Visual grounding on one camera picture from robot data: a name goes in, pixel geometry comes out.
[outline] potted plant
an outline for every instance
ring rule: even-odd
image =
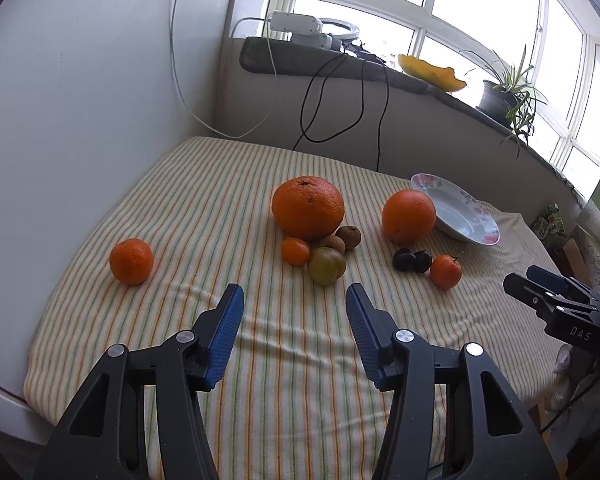
[[[485,70],[497,81],[484,80],[484,92],[480,105],[476,108],[511,129],[510,137],[516,137],[518,154],[520,154],[520,138],[522,137],[528,143],[528,138],[534,134],[534,119],[538,103],[546,104],[538,97],[542,96],[538,89],[525,79],[525,75],[534,67],[529,65],[523,69],[526,45],[517,67],[515,64],[507,65],[496,52],[494,55],[498,58],[499,69],[494,65],[495,62],[489,62],[475,52],[471,54],[482,60]]]

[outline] white device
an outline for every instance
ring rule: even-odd
[[[346,34],[325,34],[325,24],[336,25],[348,30]],[[274,10],[270,15],[269,26],[278,32],[290,32],[291,41],[305,46],[340,50],[342,41],[355,40],[360,30],[352,23],[332,18],[316,18],[307,14],[294,14]]]
[[[317,36],[322,32],[322,22],[318,18],[279,10],[274,10],[271,13],[269,25],[271,30],[304,36]]]

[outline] striped tablecloth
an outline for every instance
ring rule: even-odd
[[[344,224],[363,241],[347,253],[335,286],[315,285],[282,262],[283,233],[271,196],[295,176],[314,174],[341,191]],[[242,285],[244,318],[216,389],[200,394],[206,434],[223,479],[370,478],[391,394],[367,380],[344,309],[346,287],[360,282],[375,306],[429,342],[460,348],[480,342],[518,395],[531,405],[548,387],[560,346],[531,309],[502,290],[508,272],[538,264],[556,270],[519,214],[485,204],[502,239],[485,248],[435,231],[412,249],[435,256],[464,250],[464,276],[441,292],[426,276],[391,266],[396,247],[379,228],[380,211],[407,180],[320,156],[195,137],[166,155],[109,212],[62,276],[30,349],[25,393],[56,423],[108,346],[160,344],[215,307],[227,283]],[[127,287],[107,257],[139,237],[155,253],[151,278]],[[437,390],[431,461],[441,459],[444,398]],[[146,396],[148,459],[161,478],[155,395]]]

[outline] blue gripper pad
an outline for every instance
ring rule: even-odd
[[[206,358],[206,370],[201,378],[209,390],[224,375],[243,313],[244,292],[240,285],[231,283],[218,306],[200,314],[193,325],[192,330],[198,336],[198,352]]]
[[[391,336],[398,330],[391,315],[374,309],[360,283],[347,289],[347,317],[366,376],[376,388],[385,390],[388,377],[385,366],[391,364]]]
[[[555,294],[566,294],[569,290],[569,287],[562,276],[558,276],[557,274],[535,265],[530,266],[526,270],[526,277],[528,280],[531,280],[540,286],[544,286],[544,288],[547,288]]]

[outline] tangerine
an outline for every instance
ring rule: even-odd
[[[455,258],[448,254],[441,254],[431,263],[429,277],[433,283],[443,290],[454,288],[462,278],[462,267],[458,263],[460,254]]]
[[[300,238],[287,238],[282,242],[282,259],[288,264],[299,267],[309,261],[311,248]]]
[[[154,254],[140,238],[130,238],[111,250],[109,267],[116,279],[125,285],[139,285],[151,275]]]

